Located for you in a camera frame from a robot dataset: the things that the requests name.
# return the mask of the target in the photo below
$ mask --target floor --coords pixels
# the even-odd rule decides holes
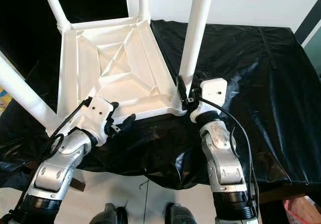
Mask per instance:
[[[96,214],[104,210],[107,202],[126,206],[129,224],[163,224],[164,210],[169,202],[186,206],[198,223],[215,223],[213,197],[207,185],[199,184],[188,190],[176,191],[152,181],[147,183],[144,176],[129,177],[80,170],[76,170],[75,176],[85,180],[86,188],[84,192],[69,188],[55,224],[89,224]],[[11,188],[0,189],[1,216],[15,206],[20,193]]]

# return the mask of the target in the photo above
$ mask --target white metal leg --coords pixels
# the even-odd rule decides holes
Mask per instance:
[[[148,0],[139,0],[139,20],[148,20],[150,23]]]
[[[59,0],[47,0],[52,12],[57,20],[57,26],[59,30],[66,30],[71,27],[70,22],[67,20],[64,11],[61,8]]]
[[[185,83],[187,96],[190,93],[211,1],[193,0],[192,3],[180,67],[180,76]]]
[[[49,135],[62,120],[9,66],[0,54],[0,86],[45,128]]]

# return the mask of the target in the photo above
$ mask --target white wall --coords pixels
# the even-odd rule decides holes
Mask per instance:
[[[299,27],[317,0],[213,0],[208,23]],[[188,22],[192,0],[149,0],[152,20]],[[130,16],[138,14],[138,0],[127,0]]]

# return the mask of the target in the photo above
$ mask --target crumpled plastic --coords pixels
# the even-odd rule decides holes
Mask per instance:
[[[187,24],[152,21],[151,27],[175,79]],[[320,184],[321,83],[291,30],[206,25],[192,88],[218,77],[228,81],[223,107],[248,133],[258,181]],[[44,95],[43,99],[47,101],[48,97],[53,95]],[[220,117],[231,130],[233,123],[224,114]],[[48,137],[14,101],[0,117],[0,126],[0,186],[21,189],[26,183],[26,164],[40,156]],[[92,148],[78,168],[145,175],[172,189],[208,184],[198,131],[188,113],[136,121],[130,132]],[[239,129],[234,137],[247,175],[245,139]]]

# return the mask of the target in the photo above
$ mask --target robotic hand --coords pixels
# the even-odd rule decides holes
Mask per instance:
[[[64,120],[50,138],[49,155],[38,166],[15,210],[5,218],[10,224],[54,223],[74,169],[83,157],[92,146],[103,145],[108,137],[134,122],[135,115],[131,115],[122,129],[115,126],[111,117],[117,107],[116,102],[89,97]]]
[[[177,77],[177,87],[182,106],[187,109],[189,103],[197,100],[197,97],[187,98],[185,85],[180,76]],[[252,202],[250,181],[250,194],[247,192],[242,166],[235,152],[235,139],[219,118],[220,112],[224,111],[220,107],[225,101],[226,88],[227,82],[222,78],[203,81],[202,97],[199,98],[197,109],[190,114],[190,119],[200,127],[202,149],[207,158],[209,180],[217,214],[216,223],[255,224],[258,223],[258,208],[255,209],[254,205],[258,203]],[[226,114],[238,123],[233,116]],[[253,169],[249,171],[250,176],[254,175],[251,171]]]

